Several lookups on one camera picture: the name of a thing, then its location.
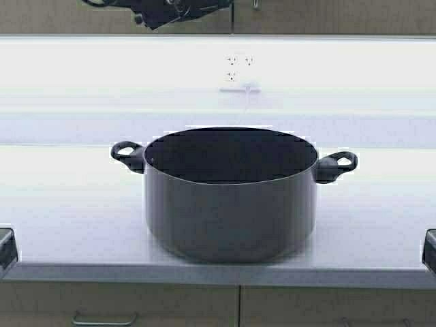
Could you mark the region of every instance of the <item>cabinet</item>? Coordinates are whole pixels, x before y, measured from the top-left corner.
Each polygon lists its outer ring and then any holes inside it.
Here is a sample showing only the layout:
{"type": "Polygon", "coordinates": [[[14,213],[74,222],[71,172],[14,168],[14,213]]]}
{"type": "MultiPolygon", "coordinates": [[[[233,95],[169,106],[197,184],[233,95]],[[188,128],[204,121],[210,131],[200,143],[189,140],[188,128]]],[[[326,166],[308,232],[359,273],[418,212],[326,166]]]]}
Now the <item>cabinet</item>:
{"type": "Polygon", "coordinates": [[[0,0],[0,33],[229,33],[230,9],[151,31],[123,8],[97,9],[81,0],[0,0]]]}
{"type": "Polygon", "coordinates": [[[0,326],[72,326],[79,321],[126,322],[134,327],[232,327],[238,288],[112,283],[0,283],[0,326]]]}
{"type": "Polygon", "coordinates": [[[241,293],[241,327],[407,327],[406,319],[410,327],[434,326],[436,291],[243,287],[241,293]]]}
{"type": "Polygon", "coordinates": [[[235,0],[235,33],[432,34],[433,0],[235,0]]]}

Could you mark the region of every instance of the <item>cabinet drawer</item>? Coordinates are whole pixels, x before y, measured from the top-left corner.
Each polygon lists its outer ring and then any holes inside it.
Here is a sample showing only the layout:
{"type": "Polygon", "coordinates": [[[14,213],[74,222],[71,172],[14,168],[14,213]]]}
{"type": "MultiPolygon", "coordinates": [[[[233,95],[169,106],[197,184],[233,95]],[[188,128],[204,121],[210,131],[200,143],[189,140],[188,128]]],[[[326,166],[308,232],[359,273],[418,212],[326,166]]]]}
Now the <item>cabinet drawer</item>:
{"type": "Polygon", "coordinates": [[[414,327],[436,322],[435,290],[243,287],[241,298],[244,327],[406,327],[404,319],[414,327]]]}
{"type": "MultiPolygon", "coordinates": [[[[87,322],[126,322],[129,317],[126,315],[104,315],[81,317],[87,322]]],[[[5,327],[74,327],[72,316],[66,313],[29,313],[13,312],[0,314],[0,326],[5,327]]],[[[168,318],[168,317],[143,317],[140,316],[131,327],[231,327],[228,322],[196,319],[196,318],[168,318]]]]}
{"type": "Polygon", "coordinates": [[[65,314],[81,317],[129,317],[166,322],[207,321],[233,326],[237,318],[238,288],[203,285],[133,283],[0,283],[3,313],[65,314]]]}

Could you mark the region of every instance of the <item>white wall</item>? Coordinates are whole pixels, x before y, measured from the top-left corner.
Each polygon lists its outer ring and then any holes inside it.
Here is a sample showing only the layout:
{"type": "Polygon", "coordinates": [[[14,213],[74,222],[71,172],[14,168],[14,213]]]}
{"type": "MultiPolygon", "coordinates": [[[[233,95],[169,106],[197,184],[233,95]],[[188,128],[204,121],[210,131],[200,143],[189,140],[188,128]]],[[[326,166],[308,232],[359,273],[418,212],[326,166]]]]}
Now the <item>white wall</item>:
{"type": "Polygon", "coordinates": [[[329,145],[434,147],[434,58],[432,39],[0,37],[0,142],[250,124],[329,145]]]}

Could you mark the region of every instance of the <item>gray pot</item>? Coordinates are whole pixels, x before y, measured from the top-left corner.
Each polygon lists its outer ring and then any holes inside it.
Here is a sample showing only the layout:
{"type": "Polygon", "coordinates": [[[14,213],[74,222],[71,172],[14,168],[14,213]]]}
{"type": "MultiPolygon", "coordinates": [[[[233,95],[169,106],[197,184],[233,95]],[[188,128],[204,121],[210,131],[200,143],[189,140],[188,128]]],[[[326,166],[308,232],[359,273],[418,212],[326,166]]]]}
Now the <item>gray pot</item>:
{"type": "Polygon", "coordinates": [[[146,220],[156,239],[208,262],[264,261],[298,249],[314,226],[316,183],[358,164],[350,152],[318,160],[306,140],[245,127],[180,131],[147,147],[120,142],[111,155],[146,175],[146,220]],[[130,155],[119,154],[128,147],[130,155]]]}

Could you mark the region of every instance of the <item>pot rim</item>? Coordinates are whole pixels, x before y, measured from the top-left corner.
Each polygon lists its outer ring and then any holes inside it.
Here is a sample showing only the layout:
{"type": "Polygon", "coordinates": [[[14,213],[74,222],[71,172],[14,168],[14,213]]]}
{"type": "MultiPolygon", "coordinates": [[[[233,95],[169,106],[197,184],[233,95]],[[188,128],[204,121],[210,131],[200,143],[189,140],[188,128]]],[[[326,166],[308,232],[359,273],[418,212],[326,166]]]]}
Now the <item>pot rim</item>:
{"type": "Polygon", "coordinates": [[[154,141],[150,142],[150,143],[149,143],[149,144],[144,148],[144,151],[142,152],[142,160],[143,160],[144,163],[145,163],[146,170],[147,170],[147,169],[155,170],[155,171],[156,171],[157,173],[159,173],[159,174],[166,175],[166,176],[169,177],[169,178],[173,178],[173,179],[176,179],[176,180],[182,181],[182,182],[184,182],[184,183],[190,183],[190,184],[193,184],[193,185],[216,186],[216,187],[222,187],[222,186],[226,186],[226,187],[231,187],[231,186],[236,187],[236,186],[239,186],[239,187],[240,187],[240,186],[243,186],[243,185],[257,185],[257,184],[273,183],[273,182],[277,182],[277,181],[284,181],[284,180],[286,180],[286,179],[294,178],[295,176],[298,176],[298,175],[300,175],[300,174],[307,173],[308,170],[312,170],[313,167],[314,167],[314,165],[317,164],[319,158],[320,158],[320,154],[318,153],[318,150],[315,148],[315,146],[314,146],[312,143],[310,143],[309,141],[305,140],[304,138],[301,138],[301,137],[299,137],[299,136],[295,136],[294,134],[287,133],[287,132],[285,132],[285,131],[277,131],[277,130],[274,130],[274,129],[266,129],[266,128],[258,128],[258,127],[249,127],[249,126],[247,126],[247,127],[245,127],[245,126],[216,126],[216,127],[201,127],[201,128],[190,128],[190,129],[184,129],[183,131],[175,131],[175,132],[172,132],[172,133],[166,134],[166,135],[164,135],[164,136],[161,136],[161,137],[155,139],[154,141]],[[274,178],[274,179],[268,179],[268,180],[265,180],[265,181],[256,181],[256,182],[247,182],[247,183],[222,183],[222,184],[221,184],[221,183],[218,184],[218,183],[203,183],[203,182],[195,182],[195,181],[190,181],[189,179],[184,179],[184,178],[180,178],[180,177],[175,177],[175,176],[172,176],[171,174],[167,174],[166,172],[162,172],[161,170],[159,170],[159,169],[157,169],[156,167],[154,167],[154,166],[152,166],[151,164],[149,164],[148,161],[146,160],[145,155],[146,155],[146,150],[147,150],[147,148],[148,148],[150,145],[152,145],[154,142],[157,142],[157,141],[161,140],[162,138],[165,138],[165,137],[170,136],[170,135],[173,135],[173,134],[181,133],[181,132],[184,132],[184,131],[195,131],[195,130],[200,131],[200,130],[205,130],[205,129],[217,129],[217,128],[229,128],[229,129],[244,129],[244,128],[249,128],[249,129],[254,129],[254,130],[259,130],[259,131],[275,131],[275,132],[279,132],[279,133],[283,133],[283,134],[291,135],[291,136],[293,136],[293,137],[295,137],[295,138],[298,138],[299,140],[302,140],[302,141],[306,142],[308,145],[310,145],[310,146],[313,148],[313,150],[315,150],[316,158],[315,158],[315,160],[313,161],[313,163],[312,163],[309,167],[307,167],[306,169],[302,170],[301,172],[297,172],[296,174],[289,175],[289,176],[286,176],[286,177],[279,177],[279,178],[274,178]]]}

